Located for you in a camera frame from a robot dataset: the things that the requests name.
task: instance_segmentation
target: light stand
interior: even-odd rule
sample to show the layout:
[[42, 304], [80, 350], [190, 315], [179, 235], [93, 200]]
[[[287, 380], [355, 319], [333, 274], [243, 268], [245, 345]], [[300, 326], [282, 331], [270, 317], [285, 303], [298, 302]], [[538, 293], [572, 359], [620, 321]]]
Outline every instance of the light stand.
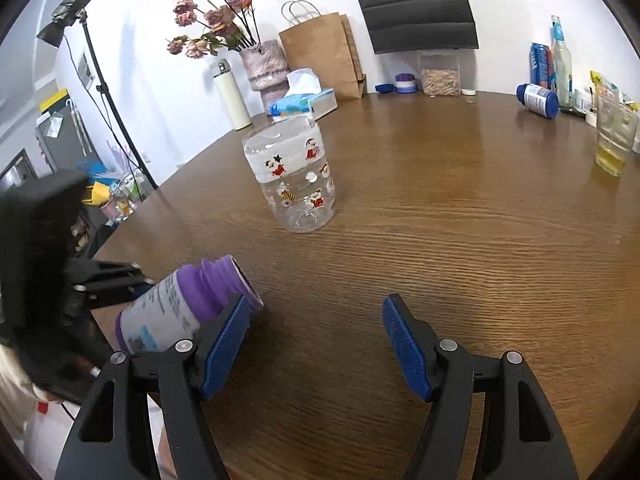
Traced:
[[149, 173], [144, 160], [138, 153], [133, 140], [129, 136], [129, 132], [127, 131], [124, 123], [122, 122], [122, 117], [118, 113], [118, 109], [116, 108], [116, 104], [113, 102], [113, 97], [109, 92], [109, 87], [107, 83], [104, 81], [104, 76], [102, 75], [102, 71], [100, 70], [100, 65], [98, 65], [98, 60], [95, 57], [94, 44], [91, 42], [91, 37], [89, 36], [89, 29], [86, 26], [86, 10], [85, 6], [91, 0], [62, 0], [62, 3], [56, 7], [56, 9], [51, 14], [52, 20], [48, 23], [38, 34], [37, 37], [44, 41], [45, 43], [49, 43], [51, 46], [55, 48], [60, 47], [60, 43], [62, 43], [62, 39], [65, 35], [65, 28], [71, 27], [76, 20], [80, 19], [80, 23], [82, 23], [82, 30], [84, 30], [84, 37], [86, 39], [86, 44], [89, 47], [89, 54], [91, 55], [91, 60], [94, 62], [95, 72], [98, 76], [98, 81], [100, 84], [97, 86], [98, 92], [104, 95], [107, 99], [107, 103], [109, 104], [109, 108], [113, 113], [113, 117], [116, 119], [116, 123], [118, 123], [118, 127], [122, 132], [127, 144], [131, 149], [131, 153], [136, 158], [138, 162], [138, 167], [140, 171], [146, 176], [149, 184], [153, 189], [158, 189], [158, 184]]
[[129, 136], [129, 132], [127, 131], [124, 123], [122, 122], [122, 117], [118, 113], [118, 109], [116, 108], [115, 102], [113, 102], [113, 97], [111, 96], [111, 92], [109, 92], [109, 87], [107, 86], [107, 83], [104, 80], [104, 76], [102, 75], [102, 70], [100, 70], [100, 65], [98, 64], [98, 60], [95, 57], [94, 44], [91, 42], [91, 36], [89, 35], [89, 28], [87, 27], [87, 24], [86, 24], [86, 10], [80, 9], [78, 11], [77, 16], [80, 19], [82, 30], [84, 30], [84, 38], [86, 39], [86, 44], [87, 44], [87, 47], [89, 48], [89, 55], [91, 56], [91, 60], [94, 63], [95, 74], [98, 76], [98, 81], [100, 82], [100, 84], [97, 86], [97, 90], [102, 95], [104, 95], [105, 99], [107, 100], [107, 104], [109, 105], [109, 108], [113, 113], [113, 117], [116, 119], [116, 123], [118, 124], [118, 127], [122, 132], [122, 135], [127, 141], [127, 144], [129, 145], [129, 147], [131, 148], [131, 153], [133, 154], [133, 156], [136, 158], [136, 161], [138, 162], [138, 167], [140, 168], [140, 171], [142, 171], [142, 173], [145, 174], [146, 179], [148, 180], [149, 184], [151, 184], [151, 187], [153, 189], [158, 189], [158, 184], [156, 184], [156, 181], [149, 173], [149, 170], [146, 168], [145, 161], [142, 160], [142, 157], [140, 156], [140, 153], [138, 152], [136, 145], [133, 143], [133, 140], [131, 140], [131, 137]]

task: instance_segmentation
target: brown paper bag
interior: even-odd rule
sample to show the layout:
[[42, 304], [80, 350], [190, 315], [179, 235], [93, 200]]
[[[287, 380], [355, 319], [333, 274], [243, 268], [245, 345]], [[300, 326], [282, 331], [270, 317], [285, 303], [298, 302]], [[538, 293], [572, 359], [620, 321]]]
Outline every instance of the brown paper bag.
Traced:
[[362, 97], [366, 75], [346, 16], [333, 12], [299, 23], [283, 30], [280, 41], [290, 69], [311, 68], [337, 99]]

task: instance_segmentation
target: drinking glass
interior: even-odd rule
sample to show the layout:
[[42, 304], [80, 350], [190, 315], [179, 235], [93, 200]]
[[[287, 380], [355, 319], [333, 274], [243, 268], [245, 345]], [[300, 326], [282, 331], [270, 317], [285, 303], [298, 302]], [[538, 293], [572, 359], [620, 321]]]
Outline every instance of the drinking glass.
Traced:
[[623, 104], [598, 97], [597, 164], [613, 176], [621, 176], [626, 156], [636, 136], [638, 115]]

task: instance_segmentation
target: metal screw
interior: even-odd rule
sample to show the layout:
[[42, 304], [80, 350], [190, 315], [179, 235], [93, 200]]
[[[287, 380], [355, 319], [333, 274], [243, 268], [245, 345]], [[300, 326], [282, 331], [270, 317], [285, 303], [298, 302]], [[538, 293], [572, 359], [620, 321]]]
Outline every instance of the metal screw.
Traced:
[[123, 363], [126, 358], [127, 356], [124, 352], [116, 352], [115, 354], [111, 354], [109, 361], [111, 361], [112, 365], [119, 365], [120, 363]]
[[175, 344], [175, 349], [178, 352], [188, 352], [192, 348], [193, 348], [193, 343], [191, 341], [189, 341], [188, 339], [183, 339], [182, 341], [178, 341]]
[[507, 361], [514, 365], [519, 365], [522, 362], [522, 356], [517, 352], [507, 352]]
[[453, 339], [441, 339], [440, 348], [442, 348], [445, 352], [453, 352], [456, 348], [458, 348], [458, 343], [453, 341]]

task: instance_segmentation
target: round table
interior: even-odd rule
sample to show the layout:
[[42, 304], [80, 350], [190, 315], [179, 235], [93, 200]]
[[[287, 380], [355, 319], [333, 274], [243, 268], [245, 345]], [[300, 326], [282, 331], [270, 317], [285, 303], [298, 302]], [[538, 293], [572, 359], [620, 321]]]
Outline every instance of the round table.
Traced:
[[[181, 168], [102, 248], [160, 279], [230, 253], [267, 310], [204, 406], [246, 479], [401, 478], [428, 406], [406, 386], [384, 296], [474, 353], [527, 359], [581, 478], [640, 397], [640, 162], [613, 178], [596, 130], [514, 96], [369, 95], [319, 121], [336, 215], [312, 234], [271, 215], [231, 132]], [[206, 135], [206, 124], [202, 134]], [[459, 478], [473, 469], [474, 396]]]

